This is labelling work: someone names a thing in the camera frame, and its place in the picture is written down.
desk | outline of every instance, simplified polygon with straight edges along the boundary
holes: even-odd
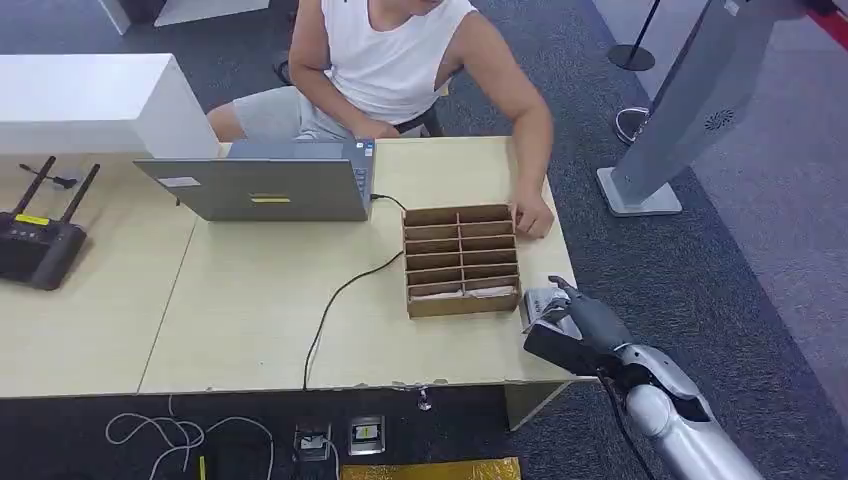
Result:
[[[380,141],[374,191],[408,208],[505,202],[510,151],[503,138]],[[553,205],[547,186],[545,196]],[[299,390],[327,300],[397,253],[401,235],[389,201],[376,202],[367,223],[199,220],[141,392]],[[559,223],[543,240],[520,242],[518,256],[525,288],[547,285],[554,272],[574,280]],[[410,319],[398,261],[337,298],[308,386],[542,383],[546,397],[575,379],[522,342],[517,310]]]
[[[0,284],[0,397],[136,393],[197,218],[174,208],[133,156],[62,156],[53,175],[102,167],[74,215],[89,239],[53,292]],[[14,208],[38,157],[0,157],[0,208]],[[72,192],[45,181],[26,212],[59,218]]]
[[[381,140],[374,191],[408,208],[505,202],[512,157],[504,138]],[[112,220],[104,214],[91,230],[94,248],[67,285],[0,289],[20,329],[0,344],[0,361],[20,369],[0,375],[0,395],[300,390],[332,292],[402,248],[401,212],[390,201],[375,202],[365,223],[209,223],[175,208],[132,165],[120,168],[121,178],[104,174],[83,203]],[[97,188],[114,189],[111,201]],[[14,204],[6,190],[4,203]],[[553,205],[547,185],[544,195]],[[558,222],[543,240],[520,241],[518,257],[524,288],[546,286],[549,273],[574,281]],[[126,273],[139,270],[145,275]],[[26,321],[29,297],[47,305],[38,322]],[[506,384],[517,428],[568,383],[588,380],[524,352],[522,342],[517,310],[410,319],[397,261],[339,295],[308,386]],[[84,373],[61,378],[69,370]]]

gray shorts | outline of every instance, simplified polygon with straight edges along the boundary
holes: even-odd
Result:
[[[247,138],[261,141],[291,139],[341,140],[353,134],[306,99],[295,87],[280,87],[233,100]],[[420,137],[421,127],[404,137]]]

cardboard organizer box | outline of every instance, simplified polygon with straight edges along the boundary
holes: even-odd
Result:
[[[511,311],[521,298],[507,205],[409,210],[403,216],[410,317]]]

white cable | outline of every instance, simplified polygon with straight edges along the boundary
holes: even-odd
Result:
[[[330,445],[330,450],[333,451],[333,458],[336,459],[336,480],[341,480],[341,477],[339,475],[339,470],[341,468],[341,465],[339,465],[339,451],[336,450],[336,444],[335,443],[333,443],[330,440],[325,440],[325,441],[327,442],[328,445]]]
[[[153,468],[150,470],[150,477],[148,477],[148,480],[153,480],[153,478],[156,476],[156,470],[159,468],[159,463],[162,462],[162,459],[164,459],[165,457],[167,457],[171,453],[174,453],[174,452],[179,451],[179,450],[185,450],[185,458],[183,460],[183,472],[186,472],[188,470],[188,460],[189,460],[189,457],[191,456],[191,450],[193,448],[199,447],[200,445],[203,444],[203,442],[206,441],[206,434],[207,433],[209,433],[212,430],[220,427],[221,425],[223,425],[227,422],[233,421],[233,420],[247,422],[247,423],[251,423],[251,424],[256,425],[257,427],[261,428],[262,431],[264,431],[265,434],[268,435],[270,453],[268,455],[269,456],[268,475],[266,476],[266,480],[271,480],[271,472],[274,469],[274,436],[271,435],[271,432],[267,428],[265,428],[264,425],[257,422],[256,420],[252,420],[252,419],[247,418],[247,417],[227,417],[227,418],[215,423],[214,425],[212,425],[211,427],[207,428],[204,431],[202,428],[200,428],[200,426],[198,424],[196,424],[194,422],[189,422],[187,420],[180,420],[180,421],[174,420],[174,418],[173,418],[174,417],[174,409],[173,409],[173,405],[172,405],[172,397],[173,397],[172,395],[168,396],[168,413],[171,415],[170,417],[153,417],[153,418],[150,418],[150,417],[146,417],[144,415],[139,415],[137,413],[121,413],[121,414],[115,415],[114,417],[112,417],[111,420],[109,420],[109,423],[106,424],[106,431],[105,431],[106,441],[109,442],[112,445],[122,445],[122,444],[128,442],[139,430],[144,428],[146,425],[153,425],[154,427],[156,427],[156,430],[159,431],[159,434],[162,436],[162,438],[165,439],[165,442],[171,448],[162,452],[162,454],[159,455],[158,458],[156,458],[156,461],[153,462]],[[137,418],[137,419],[142,420],[142,422],[140,424],[138,424],[134,429],[132,429],[126,436],[124,436],[120,440],[115,440],[114,438],[112,438],[112,435],[109,433],[109,429],[112,428],[112,424],[114,424],[115,422],[117,422],[118,420],[120,420],[122,418]],[[172,442],[171,439],[168,437],[168,434],[165,433],[165,430],[162,428],[162,425],[160,425],[159,422],[170,423],[170,424],[173,424],[174,426],[176,426],[182,432],[183,438],[185,439],[185,443],[182,444],[182,445],[174,444],[174,442]],[[188,431],[185,429],[186,426],[194,428],[197,431],[197,434],[198,434],[197,437],[195,437],[194,439],[191,439],[189,437]],[[338,465],[338,453],[336,453],[336,464]],[[337,471],[336,471],[336,478],[338,479],[338,468],[337,468]]]

speaker grille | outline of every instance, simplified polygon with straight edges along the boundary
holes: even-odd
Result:
[[[711,132],[720,130],[733,123],[734,115],[735,113],[733,112],[733,110],[719,110],[718,112],[715,112],[707,117],[707,119],[704,121],[704,128]]]

